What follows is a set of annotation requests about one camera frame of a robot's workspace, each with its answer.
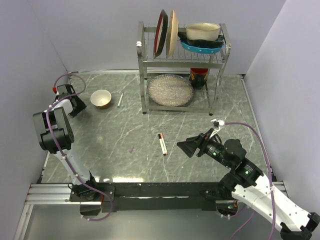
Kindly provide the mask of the white marker black tip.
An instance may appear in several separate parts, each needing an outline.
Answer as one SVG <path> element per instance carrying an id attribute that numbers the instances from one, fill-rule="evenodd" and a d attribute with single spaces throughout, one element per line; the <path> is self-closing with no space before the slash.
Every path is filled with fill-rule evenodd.
<path id="1" fill-rule="evenodd" d="M 160 133 L 158 133 L 158 138 L 159 138 L 159 142 L 160 142 L 162 154 L 163 154 L 163 155 L 166 155 L 166 151 L 165 151 L 165 148 L 164 148 L 164 143 L 163 143 L 163 140 L 162 140 L 162 137 L 161 137 L 161 134 L 160 134 Z"/>

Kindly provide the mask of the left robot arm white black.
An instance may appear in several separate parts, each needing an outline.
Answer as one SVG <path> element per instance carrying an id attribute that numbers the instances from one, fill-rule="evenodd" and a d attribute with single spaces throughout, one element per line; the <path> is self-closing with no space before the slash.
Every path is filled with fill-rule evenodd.
<path id="1" fill-rule="evenodd" d="M 40 147 L 62 162 L 71 177 L 71 192 L 83 201 L 98 198 L 100 189 L 90 171 L 80 162 L 72 150 L 75 141 L 68 116 L 75 117 L 87 106 L 76 95 L 71 84 L 55 87 L 54 107 L 33 114 L 32 119 Z"/>

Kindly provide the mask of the white pen orange cap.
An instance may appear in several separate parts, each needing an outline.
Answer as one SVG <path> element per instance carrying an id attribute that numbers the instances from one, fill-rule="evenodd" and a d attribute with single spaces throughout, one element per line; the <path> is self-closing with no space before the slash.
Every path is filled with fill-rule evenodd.
<path id="1" fill-rule="evenodd" d="M 165 139 L 164 139 L 163 133 L 160 133 L 160 136 L 161 136 L 161 140 L 162 140 L 162 143 L 163 143 L 163 148 L 164 148 L 164 151 L 165 151 L 165 155 L 168 155 L 168 150 L 167 150 L 167 146 L 166 146 L 166 143 L 165 143 Z"/>

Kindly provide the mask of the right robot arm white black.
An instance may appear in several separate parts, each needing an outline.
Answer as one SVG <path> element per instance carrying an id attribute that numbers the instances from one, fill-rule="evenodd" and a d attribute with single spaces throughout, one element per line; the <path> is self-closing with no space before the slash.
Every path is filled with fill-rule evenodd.
<path id="1" fill-rule="evenodd" d="M 309 240 L 320 223 L 320 216 L 308 212 L 281 192 L 263 171 L 246 158 L 246 150 L 239 139 L 221 142 L 213 129 L 189 137 L 177 146 L 190 158 L 208 155 L 229 172 L 218 183 L 212 196 L 240 200 L 260 214 L 280 232 L 283 240 Z"/>

